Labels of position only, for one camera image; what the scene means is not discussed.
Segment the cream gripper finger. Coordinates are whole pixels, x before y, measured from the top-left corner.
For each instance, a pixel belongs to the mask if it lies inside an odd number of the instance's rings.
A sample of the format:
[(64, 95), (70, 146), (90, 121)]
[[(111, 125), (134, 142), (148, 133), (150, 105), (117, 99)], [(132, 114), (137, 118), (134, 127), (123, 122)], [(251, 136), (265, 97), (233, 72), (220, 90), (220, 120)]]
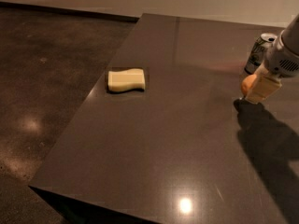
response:
[(260, 72), (260, 77), (252, 85), (248, 94), (244, 96), (244, 98), (252, 104), (262, 102), (282, 86), (280, 75), (271, 73), (263, 63), (255, 72)]
[(260, 77), (260, 72), (255, 72), (252, 76), (251, 76), (251, 84), (254, 84)]

